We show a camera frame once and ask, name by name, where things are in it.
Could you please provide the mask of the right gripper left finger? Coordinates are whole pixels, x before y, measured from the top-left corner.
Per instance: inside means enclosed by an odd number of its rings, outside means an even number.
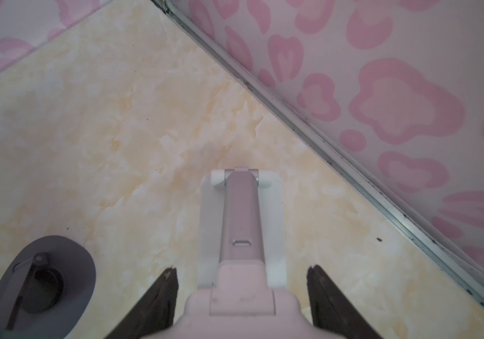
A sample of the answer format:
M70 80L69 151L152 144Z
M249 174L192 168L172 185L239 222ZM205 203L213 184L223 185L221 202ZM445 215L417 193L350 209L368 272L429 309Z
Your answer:
M172 327L178 288L177 270L165 269L106 338L144 338Z

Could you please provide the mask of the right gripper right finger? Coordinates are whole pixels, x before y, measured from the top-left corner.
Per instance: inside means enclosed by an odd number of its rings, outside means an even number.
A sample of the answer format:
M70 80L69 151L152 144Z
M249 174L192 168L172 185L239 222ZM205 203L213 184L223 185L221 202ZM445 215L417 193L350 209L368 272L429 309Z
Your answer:
M306 282L315 327L348 339L381 338L321 266L308 269Z

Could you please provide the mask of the grey round stand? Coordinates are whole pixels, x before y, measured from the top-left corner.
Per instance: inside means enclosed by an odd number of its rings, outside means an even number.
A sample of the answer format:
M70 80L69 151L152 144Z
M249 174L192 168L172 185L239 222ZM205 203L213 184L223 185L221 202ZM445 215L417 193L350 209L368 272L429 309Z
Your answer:
M95 263L77 242L52 235L28 244L0 280L0 330L65 338L96 283Z

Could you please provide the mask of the white folding phone stand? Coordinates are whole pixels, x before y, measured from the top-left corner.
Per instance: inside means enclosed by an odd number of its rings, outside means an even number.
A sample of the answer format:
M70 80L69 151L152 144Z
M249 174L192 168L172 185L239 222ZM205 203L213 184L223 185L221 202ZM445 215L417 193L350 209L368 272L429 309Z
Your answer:
M332 338L287 289L282 182L215 169L201 183L198 286L157 338Z

